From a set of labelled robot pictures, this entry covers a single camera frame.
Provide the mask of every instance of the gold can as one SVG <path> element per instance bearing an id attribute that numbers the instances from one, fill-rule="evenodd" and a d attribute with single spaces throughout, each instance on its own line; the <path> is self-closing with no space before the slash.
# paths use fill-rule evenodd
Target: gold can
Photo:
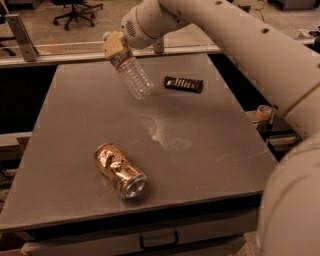
<path id="1" fill-rule="evenodd" d="M 99 146 L 94 154 L 97 168 L 108 178 L 121 199 L 136 197 L 145 187 L 147 177 L 129 162 L 113 143 Z"/>

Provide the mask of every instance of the can lid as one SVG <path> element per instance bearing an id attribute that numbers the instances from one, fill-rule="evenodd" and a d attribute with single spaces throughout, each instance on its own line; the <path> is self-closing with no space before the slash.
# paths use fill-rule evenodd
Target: can lid
<path id="1" fill-rule="evenodd" d="M 123 199 L 130 199 L 138 196 L 146 185 L 146 175 L 140 173 L 134 178 L 130 179 L 121 189 L 120 197 Z"/>

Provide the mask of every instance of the drawer handle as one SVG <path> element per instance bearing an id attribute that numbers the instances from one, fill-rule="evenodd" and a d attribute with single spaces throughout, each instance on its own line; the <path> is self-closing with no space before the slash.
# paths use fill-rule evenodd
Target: drawer handle
<path id="1" fill-rule="evenodd" d="M 145 246 L 144 241 L 143 241 L 143 236 L 140 236 L 140 247 L 144 251 L 156 251 L 156 250 L 168 249 L 168 248 L 175 247 L 179 242 L 179 235 L 176 230 L 174 231 L 173 234 L 174 234 L 174 241 L 172 243 L 163 244 L 163 245 L 156 245 L 156 246 Z"/>

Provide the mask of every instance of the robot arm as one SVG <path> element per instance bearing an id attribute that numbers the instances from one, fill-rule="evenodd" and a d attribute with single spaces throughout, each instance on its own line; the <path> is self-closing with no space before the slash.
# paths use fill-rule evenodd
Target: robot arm
<path id="1" fill-rule="evenodd" d="M 144 0 L 123 18 L 122 28 L 129 45 L 143 48 L 189 23 L 206 32 L 306 139 L 267 182 L 260 255 L 318 255 L 320 55 L 226 0 Z"/>
<path id="2" fill-rule="evenodd" d="M 225 0 L 145 0 L 122 20 L 132 47 L 194 23 L 302 138 L 320 129 L 320 56 Z"/>

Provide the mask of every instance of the bottle label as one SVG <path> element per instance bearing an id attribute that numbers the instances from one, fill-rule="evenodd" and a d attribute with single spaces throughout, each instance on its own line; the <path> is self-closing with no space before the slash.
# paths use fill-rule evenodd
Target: bottle label
<path id="1" fill-rule="evenodd" d="M 133 57 L 134 55 L 132 52 L 126 50 L 112 56 L 110 58 L 110 62 L 118 72 L 123 72 L 127 67 L 130 66 Z"/>

